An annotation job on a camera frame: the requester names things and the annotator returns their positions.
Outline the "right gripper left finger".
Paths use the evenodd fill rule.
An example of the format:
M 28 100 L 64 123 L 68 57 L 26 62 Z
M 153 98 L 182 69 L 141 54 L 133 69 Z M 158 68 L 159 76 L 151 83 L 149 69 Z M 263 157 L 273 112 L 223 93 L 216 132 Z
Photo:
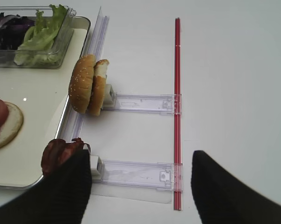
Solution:
M 0 207 L 0 224 L 79 224 L 92 187 L 89 153 L 71 156 L 41 182 Z

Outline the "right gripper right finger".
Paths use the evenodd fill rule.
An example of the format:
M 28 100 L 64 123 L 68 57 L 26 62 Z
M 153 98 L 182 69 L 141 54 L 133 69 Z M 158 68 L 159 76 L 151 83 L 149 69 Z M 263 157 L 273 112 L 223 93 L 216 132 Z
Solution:
M 254 191 L 204 151 L 192 156 L 191 189 L 204 224 L 281 224 L 281 206 Z

